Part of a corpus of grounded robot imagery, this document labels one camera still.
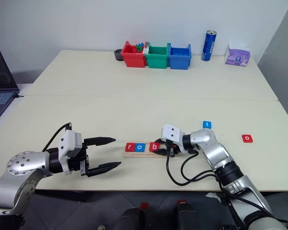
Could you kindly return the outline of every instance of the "purple tissue box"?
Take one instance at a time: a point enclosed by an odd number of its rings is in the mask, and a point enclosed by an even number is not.
[[[225,64],[246,66],[250,59],[250,51],[247,47],[233,48],[229,45],[225,54]]]

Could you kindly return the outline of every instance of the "red bin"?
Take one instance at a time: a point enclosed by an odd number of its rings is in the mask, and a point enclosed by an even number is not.
[[[127,67],[144,68],[146,65],[145,54],[143,54],[142,51],[137,51],[136,46],[130,45],[128,41],[126,41],[120,54]]]

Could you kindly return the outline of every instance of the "robotic arm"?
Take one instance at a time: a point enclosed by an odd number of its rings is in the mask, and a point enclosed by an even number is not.
[[[276,220],[266,199],[248,176],[244,175],[225,147],[218,143],[211,129],[203,128],[186,135],[179,128],[165,125],[161,139],[176,144],[182,153],[190,149],[203,151],[211,170],[228,197],[228,206],[237,226],[248,230],[285,230]]]
[[[46,149],[61,129],[65,133],[58,148]],[[106,173],[121,162],[101,164],[89,169],[87,146],[104,145],[113,138],[88,138],[82,142],[80,133],[72,130],[71,123],[62,126],[42,152],[25,151],[12,157],[0,177],[0,229],[18,229],[23,222],[22,214],[29,205],[38,182],[54,173],[80,170],[88,177]]]

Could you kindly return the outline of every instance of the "blue can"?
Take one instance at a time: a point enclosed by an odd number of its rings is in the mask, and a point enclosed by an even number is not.
[[[210,60],[213,45],[215,44],[215,40],[216,40],[216,31],[208,30],[206,33],[206,39],[205,39],[203,53],[202,53],[203,61]]]

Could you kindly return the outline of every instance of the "white table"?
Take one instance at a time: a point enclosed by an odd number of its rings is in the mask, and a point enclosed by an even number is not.
[[[188,70],[128,68],[113,52],[63,50],[26,95],[276,101],[253,58],[247,67],[193,56]]]
[[[88,149],[91,167],[122,161],[116,169],[87,178],[79,172],[56,174],[41,180],[39,189],[63,190],[219,190],[214,179],[180,187],[170,180],[165,159],[123,158],[128,141],[154,141],[165,123],[190,133],[213,122],[220,143],[261,191],[288,190],[288,116],[277,101],[95,98],[91,96],[26,96],[0,129],[0,176],[11,156],[41,151],[58,127],[72,122],[83,138],[117,138]],[[242,134],[254,142],[243,143]],[[186,155],[170,159],[170,170],[181,180],[179,168]],[[199,155],[187,165],[192,176],[208,169]]]
[[[32,84],[17,84],[19,88],[19,95],[24,96],[26,91],[29,89],[29,87]],[[10,116],[12,117],[12,114],[14,113],[15,107],[18,105],[18,103],[23,99],[23,97],[15,98],[10,105],[5,109],[3,114],[0,116],[0,127],[3,126],[4,122],[7,120],[7,118]]]

